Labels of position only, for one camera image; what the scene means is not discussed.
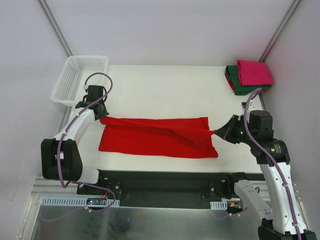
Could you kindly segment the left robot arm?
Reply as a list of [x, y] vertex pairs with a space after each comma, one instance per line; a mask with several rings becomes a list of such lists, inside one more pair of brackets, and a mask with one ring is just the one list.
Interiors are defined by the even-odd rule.
[[83, 165], [78, 149], [89, 126], [109, 115], [105, 91], [103, 86], [90, 85], [66, 126], [55, 137], [41, 142], [41, 170], [45, 179], [60, 181], [64, 187], [68, 185], [65, 181], [85, 183], [96, 195], [105, 191], [106, 182], [99, 178], [99, 171]]

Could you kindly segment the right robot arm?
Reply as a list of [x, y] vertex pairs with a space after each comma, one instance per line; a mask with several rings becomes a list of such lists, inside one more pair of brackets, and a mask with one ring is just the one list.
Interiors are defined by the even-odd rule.
[[291, 179], [290, 156], [286, 144], [274, 138], [273, 118], [264, 110], [233, 115], [215, 135], [228, 143], [244, 143], [250, 147], [265, 179], [270, 205], [254, 189], [244, 172], [227, 175], [214, 192], [225, 199], [239, 197], [260, 224], [260, 240], [315, 240], [308, 229], [295, 199]]

